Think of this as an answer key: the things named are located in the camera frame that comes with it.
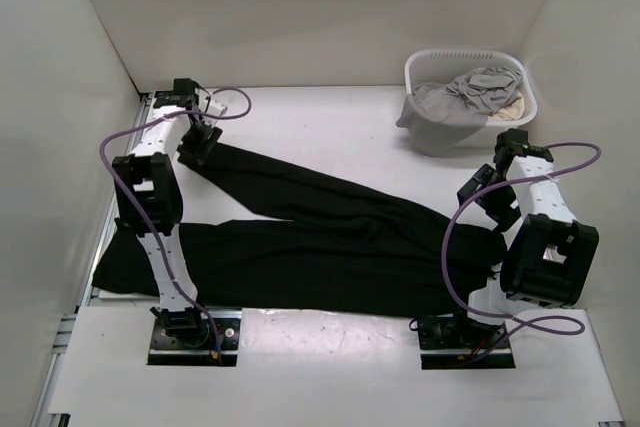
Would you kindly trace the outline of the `black trousers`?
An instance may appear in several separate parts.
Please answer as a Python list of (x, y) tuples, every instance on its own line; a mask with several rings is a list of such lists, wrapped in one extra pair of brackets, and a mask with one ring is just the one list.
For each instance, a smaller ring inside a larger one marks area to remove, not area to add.
[[(202, 166), (180, 163), (252, 213), (180, 227), (205, 303), (392, 317), (455, 309), (440, 263), (450, 220), (439, 212), (225, 144)], [(482, 289), (506, 250), (501, 234), (456, 224), (447, 260), (458, 294)]]

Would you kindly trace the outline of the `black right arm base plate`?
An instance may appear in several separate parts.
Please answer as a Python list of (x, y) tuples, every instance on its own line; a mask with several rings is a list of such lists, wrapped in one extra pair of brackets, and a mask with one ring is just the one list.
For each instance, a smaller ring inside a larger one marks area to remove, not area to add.
[(414, 318), (409, 329), (418, 336), (421, 369), (496, 370), (516, 367), (506, 326), (470, 320), (465, 313)]

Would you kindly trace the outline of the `beige garment in basket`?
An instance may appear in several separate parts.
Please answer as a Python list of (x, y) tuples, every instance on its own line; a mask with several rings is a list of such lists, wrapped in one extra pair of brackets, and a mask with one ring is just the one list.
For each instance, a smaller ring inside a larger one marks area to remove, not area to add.
[(492, 121), (515, 121), (522, 118), (525, 113), (525, 100), (518, 89), (510, 95), (494, 96), (492, 101), (496, 108), (489, 116)]

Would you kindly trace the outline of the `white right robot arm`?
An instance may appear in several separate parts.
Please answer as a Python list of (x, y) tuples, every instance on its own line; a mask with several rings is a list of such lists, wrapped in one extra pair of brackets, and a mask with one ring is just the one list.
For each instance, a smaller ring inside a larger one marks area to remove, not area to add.
[[(555, 334), (554, 316), (523, 320), (506, 308), (534, 304), (542, 308), (577, 303), (595, 257), (599, 233), (578, 220), (567, 206), (555, 170), (551, 146), (535, 146), (524, 130), (509, 129), (496, 138), (491, 164), (483, 165), (458, 191), (458, 209), (479, 206), (505, 233), (519, 229), (498, 266), (494, 287), (483, 291), (485, 307), (463, 299), (452, 283), (448, 252), (454, 221), (446, 227), (440, 263), (443, 280), (458, 309), (449, 316), (413, 321), (424, 351), (459, 349), (464, 360), (485, 356), (507, 344), (524, 328)], [(514, 330), (507, 327), (513, 322)]]

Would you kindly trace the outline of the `grey garment in basket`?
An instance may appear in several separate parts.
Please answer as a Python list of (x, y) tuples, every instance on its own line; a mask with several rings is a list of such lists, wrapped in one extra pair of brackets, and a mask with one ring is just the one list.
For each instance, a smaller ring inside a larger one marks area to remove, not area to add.
[(415, 150), (439, 156), (492, 121), (492, 98), (520, 91), (522, 80), (518, 68), (493, 66), (474, 69), (447, 84), (423, 83), (405, 98), (396, 126), (407, 131)]

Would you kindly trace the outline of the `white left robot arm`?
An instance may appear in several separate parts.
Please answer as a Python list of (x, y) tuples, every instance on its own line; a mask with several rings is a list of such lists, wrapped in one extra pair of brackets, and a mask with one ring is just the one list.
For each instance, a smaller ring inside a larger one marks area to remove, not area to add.
[(114, 178), (119, 220), (133, 231), (151, 265), (159, 295), (152, 313), (168, 336), (188, 348), (208, 344), (217, 358), (219, 330), (198, 302), (181, 247), (183, 199), (172, 163), (175, 153), (186, 151), (202, 165), (221, 135), (205, 121), (203, 94), (190, 78), (174, 80), (173, 89), (153, 101), (138, 144), (106, 166)]

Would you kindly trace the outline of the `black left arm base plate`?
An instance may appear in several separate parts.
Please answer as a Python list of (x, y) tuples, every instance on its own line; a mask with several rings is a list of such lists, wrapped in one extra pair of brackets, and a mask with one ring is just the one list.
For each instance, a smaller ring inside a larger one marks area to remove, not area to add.
[(235, 367), (241, 337), (242, 311), (210, 310), (220, 335), (215, 344), (204, 320), (205, 331), (190, 340), (170, 336), (158, 319), (151, 331), (147, 364), (150, 366)]

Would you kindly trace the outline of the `white laundry basket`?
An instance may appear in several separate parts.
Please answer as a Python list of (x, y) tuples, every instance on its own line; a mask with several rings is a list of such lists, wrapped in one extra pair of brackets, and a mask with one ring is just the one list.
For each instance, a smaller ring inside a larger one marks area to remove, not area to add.
[(492, 50), (425, 49), (405, 62), (403, 124), (412, 111), (431, 128), (454, 135), (457, 147), (489, 147), (521, 128), (538, 105), (521, 61)]

